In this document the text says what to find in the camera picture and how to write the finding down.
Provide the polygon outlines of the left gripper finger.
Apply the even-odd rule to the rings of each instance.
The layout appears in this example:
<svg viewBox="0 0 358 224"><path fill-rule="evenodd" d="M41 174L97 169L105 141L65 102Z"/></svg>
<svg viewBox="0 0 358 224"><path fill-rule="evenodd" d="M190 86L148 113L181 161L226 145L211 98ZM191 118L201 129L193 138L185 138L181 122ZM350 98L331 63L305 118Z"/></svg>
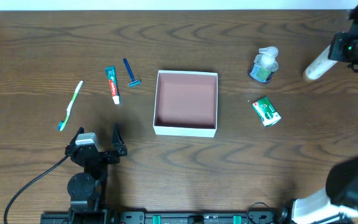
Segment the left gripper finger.
<svg viewBox="0 0 358 224"><path fill-rule="evenodd" d="M74 135L73 139L69 142L70 146L74 146L76 143L76 139L78 137L79 134L83 134L84 133L84 128L83 127L79 127L79 129L77 130L76 134Z"/></svg>
<svg viewBox="0 0 358 224"><path fill-rule="evenodd" d="M127 147L120 135L119 125L117 123L114 124L111 145L117 151L119 156L127 156Z"/></svg>

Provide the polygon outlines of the white Pantene tube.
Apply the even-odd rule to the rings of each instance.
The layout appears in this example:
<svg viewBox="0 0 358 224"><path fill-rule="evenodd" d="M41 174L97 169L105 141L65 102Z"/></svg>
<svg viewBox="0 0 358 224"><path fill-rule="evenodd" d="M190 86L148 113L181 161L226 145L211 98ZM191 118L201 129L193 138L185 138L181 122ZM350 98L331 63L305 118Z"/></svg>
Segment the white Pantene tube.
<svg viewBox="0 0 358 224"><path fill-rule="evenodd" d="M319 56L307 66L303 72L303 78L306 81L315 81L321 78L337 61L328 59L330 45L326 47Z"/></svg>

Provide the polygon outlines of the clear pump soap bottle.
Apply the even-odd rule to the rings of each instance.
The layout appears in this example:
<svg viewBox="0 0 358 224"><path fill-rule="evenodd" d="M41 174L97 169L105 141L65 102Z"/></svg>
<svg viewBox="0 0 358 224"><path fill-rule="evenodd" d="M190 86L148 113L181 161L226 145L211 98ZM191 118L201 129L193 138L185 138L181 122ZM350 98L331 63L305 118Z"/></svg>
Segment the clear pump soap bottle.
<svg viewBox="0 0 358 224"><path fill-rule="evenodd" d="M269 83L273 74L278 70L278 49L270 46L259 49L254 62L248 71L248 75L259 83Z"/></svg>

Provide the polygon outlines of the green soap bar pack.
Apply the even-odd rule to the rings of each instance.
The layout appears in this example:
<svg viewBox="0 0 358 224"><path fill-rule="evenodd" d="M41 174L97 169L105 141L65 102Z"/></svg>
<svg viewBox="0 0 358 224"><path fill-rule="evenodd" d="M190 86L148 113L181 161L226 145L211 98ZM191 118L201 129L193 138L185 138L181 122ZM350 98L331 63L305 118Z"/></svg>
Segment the green soap bar pack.
<svg viewBox="0 0 358 224"><path fill-rule="evenodd" d="M253 102L252 107L265 127L276 124L282 118L267 96Z"/></svg>

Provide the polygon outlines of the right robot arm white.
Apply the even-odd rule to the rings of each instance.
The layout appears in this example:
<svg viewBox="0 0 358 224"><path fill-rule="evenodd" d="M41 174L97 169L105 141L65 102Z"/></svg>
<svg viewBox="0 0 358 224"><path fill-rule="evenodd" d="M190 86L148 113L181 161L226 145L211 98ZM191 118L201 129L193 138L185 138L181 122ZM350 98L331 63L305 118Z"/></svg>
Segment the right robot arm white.
<svg viewBox="0 0 358 224"><path fill-rule="evenodd" d="M304 71L314 81L337 62L346 62L358 73L358 5L349 13L353 21L347 32L334 35L326 48ZM276 223L350 223L358 217L358 156L335 165L325 188L306 198L290 201L277 213Z"/></svg>

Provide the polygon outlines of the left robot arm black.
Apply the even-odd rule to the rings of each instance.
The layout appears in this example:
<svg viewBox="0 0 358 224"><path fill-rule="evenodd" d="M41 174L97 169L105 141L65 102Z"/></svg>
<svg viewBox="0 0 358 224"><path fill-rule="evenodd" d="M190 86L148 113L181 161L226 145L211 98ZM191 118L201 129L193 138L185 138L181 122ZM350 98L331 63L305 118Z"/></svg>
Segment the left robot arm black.
<svg viewBox="0 0 358 224"><path fill-rule="evenodd" d="M70 208L67 223L119 223L117 212L106 206L108 165L120 163L120 158L127 155L119 125L114 125L110 150L100 151L96 134L85 133L80 127L65 148L65 155L83 168L83 172L68 181Z"/></svg>

